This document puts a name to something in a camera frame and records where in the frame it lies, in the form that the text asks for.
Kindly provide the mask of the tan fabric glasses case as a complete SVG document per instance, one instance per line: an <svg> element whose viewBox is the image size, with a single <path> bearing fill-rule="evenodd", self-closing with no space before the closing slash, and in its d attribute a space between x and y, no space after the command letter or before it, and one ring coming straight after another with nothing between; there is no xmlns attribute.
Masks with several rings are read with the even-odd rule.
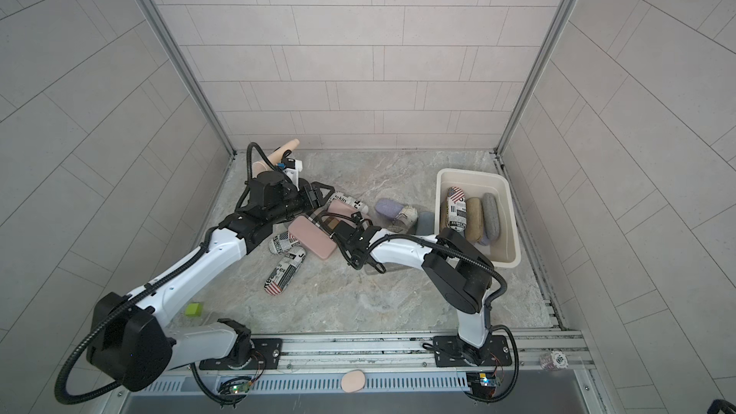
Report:
<svg viewBox="0 0 736 414"><path fill-rule="evenodd" d="M440 209L439 231L442 231L448 227L448 222L449 222L448 220L449 220L448 205L446 205L446 203L443 203Z"/></svg>

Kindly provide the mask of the dark grey glasses case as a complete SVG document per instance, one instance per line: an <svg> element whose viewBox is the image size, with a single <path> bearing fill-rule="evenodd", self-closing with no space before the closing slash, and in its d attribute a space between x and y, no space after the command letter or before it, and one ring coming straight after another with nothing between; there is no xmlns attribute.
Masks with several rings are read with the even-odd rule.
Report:
<svg viewBox="0 0 736 414"><path fill-rule="evenodd" d="M498 201L492 193L485 193L481 197L485 237L488 243L495 243L501 233L500 214Z"/></svg>

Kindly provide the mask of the cream plastic storage box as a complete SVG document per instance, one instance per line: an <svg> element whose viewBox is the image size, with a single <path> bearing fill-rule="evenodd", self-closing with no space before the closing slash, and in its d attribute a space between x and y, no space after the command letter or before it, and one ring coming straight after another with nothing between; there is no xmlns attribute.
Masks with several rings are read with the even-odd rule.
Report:
<svg viewBox="0 0 736 414"><path fill-rule="evenodd" d="M516 268L521 262L519 230L511 188L499 174L443 169L437 174L434 231L461 218L461 234L496 268Z"/></svg>

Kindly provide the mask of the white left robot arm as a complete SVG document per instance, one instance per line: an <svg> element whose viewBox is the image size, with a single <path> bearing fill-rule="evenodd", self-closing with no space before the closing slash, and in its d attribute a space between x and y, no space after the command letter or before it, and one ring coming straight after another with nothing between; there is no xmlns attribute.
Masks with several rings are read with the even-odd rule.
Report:
<svg viewBox="0 0 736 414"><path fill-rule="evenodd" d="M269 238L274 225L324 206L334 193L330 185L291 180L280 171L249 178L234 211L206 230L197 249L143 286L125 295L109 293L97 303L89 334L57 374L56 400L71 406L120 386L140 391L170 369L248 351L250 331L233 320L172 335L165 329L201 289ZM74 395L67 381L82 356L112 381Z"/></svg>

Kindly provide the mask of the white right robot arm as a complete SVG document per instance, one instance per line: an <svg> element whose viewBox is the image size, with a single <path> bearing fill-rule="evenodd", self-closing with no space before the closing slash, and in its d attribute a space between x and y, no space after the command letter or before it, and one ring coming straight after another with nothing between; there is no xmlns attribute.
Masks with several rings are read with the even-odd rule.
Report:
<svg viewBox="0 0 736 414"><path fill-rule="evenodd" d="M458 313L454 335L437 335L425 348L439 367L511 366L516 343L504 325L491 319L493 302L508 284L492 262L458 232L446 228L433 236L390 232L354 217L341 222L331 239L349 266L371 266L384 274L389 265L421 270Z"/></svg>

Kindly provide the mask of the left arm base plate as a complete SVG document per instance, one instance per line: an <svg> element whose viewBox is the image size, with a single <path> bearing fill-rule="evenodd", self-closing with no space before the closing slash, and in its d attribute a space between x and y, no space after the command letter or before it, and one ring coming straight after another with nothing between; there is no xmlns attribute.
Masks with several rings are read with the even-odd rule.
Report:
<svg viewBox="0 0 736 414"><path fill-rule="evenodd" d="M278 368L282 347L281 338L251 338L249 341L242 339L224 358L201 361L199 370L275 370Z"/></svg>

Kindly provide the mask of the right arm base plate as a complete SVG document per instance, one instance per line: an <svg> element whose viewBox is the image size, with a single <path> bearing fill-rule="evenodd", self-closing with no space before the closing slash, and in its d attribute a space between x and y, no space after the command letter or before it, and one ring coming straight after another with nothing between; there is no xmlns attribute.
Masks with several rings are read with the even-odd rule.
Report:
<svg viewBox="0 0 736 414"><path fill-rule="evenodd" d="M512 348L503 335L488 335L479 348L457 335L437 335L427 347L437 367L509 367L513 365Z"/></svg>

